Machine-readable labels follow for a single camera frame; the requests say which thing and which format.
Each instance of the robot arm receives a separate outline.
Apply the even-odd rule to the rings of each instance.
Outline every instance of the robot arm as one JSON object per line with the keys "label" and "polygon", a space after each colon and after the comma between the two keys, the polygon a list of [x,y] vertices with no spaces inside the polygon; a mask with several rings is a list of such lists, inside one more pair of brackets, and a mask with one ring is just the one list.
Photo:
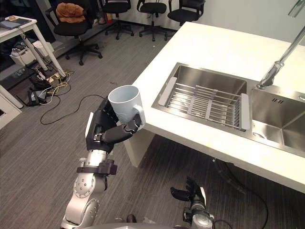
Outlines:
{"label": "robot arm", "polygon": [[117,126],[118,118],[104,99],[98,110],[91,114],[86,129],[88,156],[80,159],[78,177],[73,195],[66,208],[61,226],[65,229],[92,226],[100,206],[100,197],[107,189],[107,177],[115,175],[117,165],[107,159],[114,144],[122,142],[137,132],[141,119],[136,114],[127,124]]}
{"label": "robot arm", "polygon": [[186,189],[178,190],[171,187],[174,198],[182,201],[190,201],[191,206],[183,209],[183,221],[191,224],[191,229],[214,229],[214,216],[205,206],[205,192],[196,182],[187,177]]}

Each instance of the laptop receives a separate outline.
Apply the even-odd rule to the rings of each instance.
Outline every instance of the laptop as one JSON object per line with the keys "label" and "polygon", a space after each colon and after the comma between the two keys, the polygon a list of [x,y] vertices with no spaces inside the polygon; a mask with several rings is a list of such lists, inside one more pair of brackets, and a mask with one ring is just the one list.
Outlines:
{"label": "laptop", "polygon": [[7,30],[12,30],[15,29],[21,25],[24,25],[26,23],[31,22],[31,20],[27,19],[22,19],[22,18],[17,18],[15,20],[4,20],[0,22],[0,28],[7,29]]}

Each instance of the chrome faucet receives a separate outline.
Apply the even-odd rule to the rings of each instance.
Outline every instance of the chrome faucet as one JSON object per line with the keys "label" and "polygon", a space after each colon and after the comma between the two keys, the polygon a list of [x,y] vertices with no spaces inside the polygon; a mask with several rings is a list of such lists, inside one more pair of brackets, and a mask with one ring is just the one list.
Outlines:
{"label": "chrome faucet", "polygon": [[[290,17],[295,18],[298,13],[301,11],[301,9],[305,6],[305,0],[298,0],[298,2],[293,6],[293,8],[290,10],[288,15]],[[284,66],[285,60],[288,58],[288,56],[295,50],[297,45],[301,42],[301,40],[305,37],[305,26],[300,31],[300,33],[297,35],[295,40],[291,43],[289,48],[285,51],[285,53],[282,55],[281,59],[279,61],[276,61],[270,70],[266,73],[266,75],[262,78],[262,80],[256,85],[259,89],[264,89],[267,86],[270,86],[273,84],[273,80],[276,76],[276,74],[281,70],[281,68]]]}

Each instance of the ceramic cup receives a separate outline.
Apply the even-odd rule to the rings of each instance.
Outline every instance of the ceramic cup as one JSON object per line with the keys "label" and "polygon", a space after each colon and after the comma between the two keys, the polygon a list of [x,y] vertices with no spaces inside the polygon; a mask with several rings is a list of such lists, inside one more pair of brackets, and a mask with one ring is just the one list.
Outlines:
{"label": "ceramic cup", "polygon": [[128,123],[132,118],[139,113],[141,118],[142,129],[145,125],[144,110],[139,89],[132,85],[124,85],[112,90],[108,95],[108,100],[111,103],[116,116],[122,124]]}

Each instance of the stainless steel sink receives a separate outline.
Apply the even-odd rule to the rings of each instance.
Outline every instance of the stainless steel sink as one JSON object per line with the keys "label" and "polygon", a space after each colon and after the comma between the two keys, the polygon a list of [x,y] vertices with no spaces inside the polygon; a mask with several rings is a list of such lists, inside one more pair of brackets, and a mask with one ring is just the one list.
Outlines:
{"label": "stainless steel sink", "polygon": [[305,102],[302,95],[288,92],[287,97],[283,97],[280,94],[285,92],[275,86],[267,90],[252,91],[252,133],[281,146],[305,151]]}
{"label": "stainless steel sink", "polygon": [[305,157],[305,94],[177,63],[152,107]]}

